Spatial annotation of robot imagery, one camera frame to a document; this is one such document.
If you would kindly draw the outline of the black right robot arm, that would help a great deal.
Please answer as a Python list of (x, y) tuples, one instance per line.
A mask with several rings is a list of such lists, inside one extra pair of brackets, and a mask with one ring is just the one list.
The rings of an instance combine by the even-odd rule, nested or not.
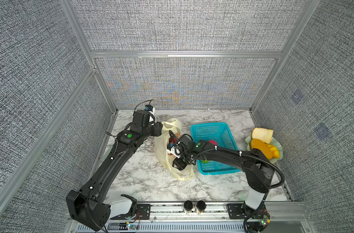
[(271, 189), (285, 182), (284, 174), (272, 164), (260, 149), (251, 151), (232, 150), (200, 140), (195, 143), (189, 135), (176, 138), (171, 134), (166, 144), (167, 152), (172, 154), (173, 167), (183, 170), (196, 161), (209, 160), (237, 168), (245, 173), (249, 190), (242, 204), (242, 215), (253, 217), (264, 210), (264, 202)]

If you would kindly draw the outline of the red apple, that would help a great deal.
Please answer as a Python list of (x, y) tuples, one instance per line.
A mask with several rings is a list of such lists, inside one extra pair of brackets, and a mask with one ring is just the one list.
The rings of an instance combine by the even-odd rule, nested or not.
[(211, 143), (211, 144), (213, 144), (213, 145), (215, 145), (215, 146), (218, 145), (218, 143), (217, 143), (216, 141), (214, 141), (214, 140), (209, 140), (209, 143)]

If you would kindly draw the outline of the yellowish printed plastic bag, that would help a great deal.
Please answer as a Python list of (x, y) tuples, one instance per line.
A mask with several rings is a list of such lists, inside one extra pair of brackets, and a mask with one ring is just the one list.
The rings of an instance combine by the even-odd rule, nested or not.
[(170, 118), (162, 122), (161, 136), (154, 139), (154, 153), (158, 161), (170, 171), (171, 175), (179, 181), (188, 181), (195, 177), (193, 166), (187, 165), (183, 170), (179, 170), (173, 165), (173, 161), (178, 159), (175, 153), (175, 143), (170, 139), (169, 131), (176, 137), (182, 136), (182, 124), (177, 118)]

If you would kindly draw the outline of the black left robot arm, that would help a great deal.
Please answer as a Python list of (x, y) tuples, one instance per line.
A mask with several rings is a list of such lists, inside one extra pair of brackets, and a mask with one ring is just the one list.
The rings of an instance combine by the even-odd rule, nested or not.
[(120, 131), (108, 157), (94, 175), (79, 189), (66, 196), (70, 217), (98, 232), (103, 231), (110, 218), (110, 205), (104, 200), (124, 164), (150, 136), (160, 136), (162, 123), (155, 118), (155, 109), (146, 105), (133, 113), (132, 122)]

